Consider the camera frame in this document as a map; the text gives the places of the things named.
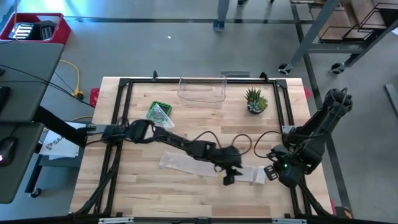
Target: small pot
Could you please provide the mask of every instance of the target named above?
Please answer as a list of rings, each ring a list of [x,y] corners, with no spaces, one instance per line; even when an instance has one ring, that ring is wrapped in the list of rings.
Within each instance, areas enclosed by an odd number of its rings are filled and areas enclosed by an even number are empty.
[[[250,106],[247,106],[247,108],[248,108],[248,111],[251,113],[251,114],[261,114],[264,110],[262,110],[262,111],[258,111],[258,112],[256,112],[256,111],[251,111],[250,110]]]

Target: plastic bag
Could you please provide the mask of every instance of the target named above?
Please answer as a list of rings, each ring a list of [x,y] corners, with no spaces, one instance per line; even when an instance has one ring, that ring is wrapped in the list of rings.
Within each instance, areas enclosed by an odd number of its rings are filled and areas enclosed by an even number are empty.
[[[158,104],[155,104],[154,107],[148,111],[146,115],[146,119],[153,121],[156,125],[161,126],[163,128],[174,128],[175,125],[173,121],[167,116],[166,113],[160,108]]]

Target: yellow cable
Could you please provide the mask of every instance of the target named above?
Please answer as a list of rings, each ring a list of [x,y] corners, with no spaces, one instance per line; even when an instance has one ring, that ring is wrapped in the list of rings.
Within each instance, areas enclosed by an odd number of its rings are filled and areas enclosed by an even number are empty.
[[[71,62],[68,62],[67,60],[60,60],[60,62],[63,63],[67,63],[69,65],[71,65],[73,68],[75,68],[76,70],[76,75],[77,75],[77,83],[76,83],[76,88],[75,88],[75,92],[72,94],[74,97],[78,96],[78,93],[81,93],[83,95],[83,92],[80,90],[79,86],[80,86],[80,72],[79,72],[79,68],[77,68],[76,65],[74,65]]]

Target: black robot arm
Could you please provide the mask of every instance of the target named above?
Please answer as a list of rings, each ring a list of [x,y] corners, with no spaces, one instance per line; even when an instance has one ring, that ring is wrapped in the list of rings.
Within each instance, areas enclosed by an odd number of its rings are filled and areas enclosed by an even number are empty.
[[[292,128],[283,135],[284,147],[288,150],[275,148],[278,162],[274,169],[279,173],[279,180],[288,187],[295,187],[302,174],[311,174],[322,161],[325,153],[325,142],[340,118],[351,111],[353,102],[346,89],[330,90],[325,102],[314,116],[303,126]]]
[[[151,128],[153,136],[144,138],[147,129]],[[176,134],[166,131],[162,127],[155,126],[150,120],[136,120],[128,127],[126,138],[134,143],[148,144],[154,141],[162,142],[185,151],[189,156],[198,161],[210,162],[226,171],[223,179],[224,185],[235,182],[234,176],[242,175],[233,167],[242,168],[242,159],[239,150],[234,146],[217,148],[214,142],[194,140],[190,141]]]

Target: computer mouse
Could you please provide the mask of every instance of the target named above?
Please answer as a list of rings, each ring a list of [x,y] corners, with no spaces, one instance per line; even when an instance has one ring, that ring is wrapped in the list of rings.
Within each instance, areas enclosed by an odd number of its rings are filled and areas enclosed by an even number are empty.
[[[15,157],[18,138],[6,137],[0,141],[0,166],[8,166]]]

